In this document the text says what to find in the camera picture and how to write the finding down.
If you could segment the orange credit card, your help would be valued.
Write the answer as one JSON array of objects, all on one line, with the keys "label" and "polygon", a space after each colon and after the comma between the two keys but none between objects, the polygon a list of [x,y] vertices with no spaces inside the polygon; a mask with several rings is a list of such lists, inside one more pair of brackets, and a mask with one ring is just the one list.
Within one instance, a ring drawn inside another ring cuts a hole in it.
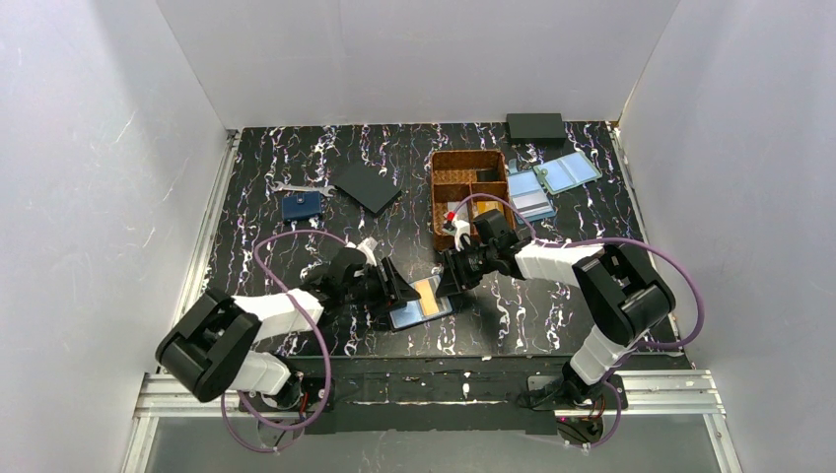
[{"label": "orange credit card", "polygon": [[424,318],[435,316],[441,311],[440,303],[435,295],[434,284],[434,278],[425,278],[413,284],[413,288],[420,296],[418,304]]}]

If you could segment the black leather card holder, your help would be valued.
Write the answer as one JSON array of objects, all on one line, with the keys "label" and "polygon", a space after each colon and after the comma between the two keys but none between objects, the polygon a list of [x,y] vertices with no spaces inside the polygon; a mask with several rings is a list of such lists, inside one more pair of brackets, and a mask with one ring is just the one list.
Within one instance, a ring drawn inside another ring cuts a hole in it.
[{"label": "black leather card holder", "polygon": [[[441,280],[440,275],[434,275],[429,278],[435,279],[434,289],[438,288]],[[448,297],[437,298],[440,303],[441,311],[435,316],[424,318],[421,313],[418,301],[410,302],[405,308],[394,310],[389,314],[390,327],[392,331],[401,331],[413,326],[421,325],[425,322],[442,318],[453,313],[453,305]]]}]

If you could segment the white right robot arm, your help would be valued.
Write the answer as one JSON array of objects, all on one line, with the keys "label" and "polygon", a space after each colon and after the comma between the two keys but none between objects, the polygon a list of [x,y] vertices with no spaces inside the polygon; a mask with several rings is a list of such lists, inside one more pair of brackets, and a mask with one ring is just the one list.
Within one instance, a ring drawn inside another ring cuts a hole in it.
[{"label": "white right robot arm", "polygon": [[631,243],[561,247],[521,237],[498,210],[473,223],[448,213],[444,232],[453,247],[444,250],[437,297],[475,288],[494,272],[518,280],[543,280],[580,289],[593,326],[582,347],[562,369],[565,383],[590,390],[676,306],[668,284]]}]

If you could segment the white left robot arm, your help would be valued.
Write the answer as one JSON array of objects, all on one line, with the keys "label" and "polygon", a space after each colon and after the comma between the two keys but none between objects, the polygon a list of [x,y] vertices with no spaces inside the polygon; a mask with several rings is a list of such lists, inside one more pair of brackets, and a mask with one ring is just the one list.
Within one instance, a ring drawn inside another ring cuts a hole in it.
[{"label": "white left robot arm", "polygon": [[255,343],[313,330],[328,311],[346,305],[387,314],[420,298],[389,259],[375,260],[364,246],[344,247],[286,293],[206,290],[164,336],[155,359],[200,402],[230,389],[276,396],[292,372],[278,357],[255,352]]}]

